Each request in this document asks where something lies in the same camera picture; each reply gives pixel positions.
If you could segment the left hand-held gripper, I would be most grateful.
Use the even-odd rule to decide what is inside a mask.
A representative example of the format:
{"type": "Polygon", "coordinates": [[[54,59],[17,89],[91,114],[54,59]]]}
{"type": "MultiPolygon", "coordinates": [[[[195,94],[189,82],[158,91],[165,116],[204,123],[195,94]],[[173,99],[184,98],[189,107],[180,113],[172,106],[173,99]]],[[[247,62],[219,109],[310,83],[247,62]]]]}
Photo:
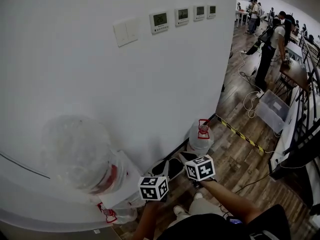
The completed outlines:
{"type": "Polygon", "coordinates": [[[168,193],[168,178],[166,176],[143,176],[138,181],[138,190],[144,201],[160,201],[168,193]]]}

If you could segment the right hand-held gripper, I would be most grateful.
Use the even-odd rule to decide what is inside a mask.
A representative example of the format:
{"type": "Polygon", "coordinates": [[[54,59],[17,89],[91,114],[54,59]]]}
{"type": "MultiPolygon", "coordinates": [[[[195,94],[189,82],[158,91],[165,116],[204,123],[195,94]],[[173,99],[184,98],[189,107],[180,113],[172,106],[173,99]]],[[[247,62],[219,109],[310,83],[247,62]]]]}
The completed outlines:
{"type": "Polygon", "coordinates": [[[179,153],[189,179],[200,182],[216,175],[213,159],[207,154],[198,157],[194,153],[179,153]]]}

